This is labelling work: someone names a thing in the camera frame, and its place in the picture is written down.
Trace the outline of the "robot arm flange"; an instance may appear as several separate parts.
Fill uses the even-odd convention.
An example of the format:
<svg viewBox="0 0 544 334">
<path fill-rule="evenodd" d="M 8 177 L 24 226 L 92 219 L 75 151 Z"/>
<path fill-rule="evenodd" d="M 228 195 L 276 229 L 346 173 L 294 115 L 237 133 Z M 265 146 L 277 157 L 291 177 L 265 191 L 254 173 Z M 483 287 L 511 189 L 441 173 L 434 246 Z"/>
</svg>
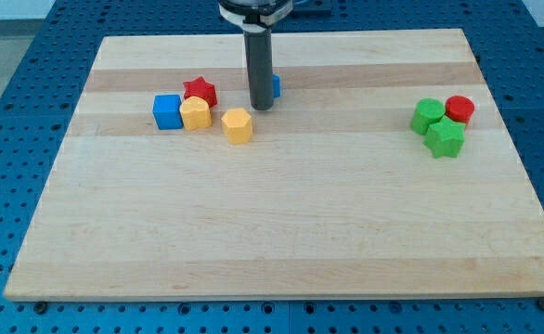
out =
<svg viewBox="0 0 544 334">
<path fill-rule="evenodd" d="M 219 0 L 220 15 L 246 30 L 247 26 L 265 29 L 286 18 L 293 10 L 292 0 Z"/>
</svg>

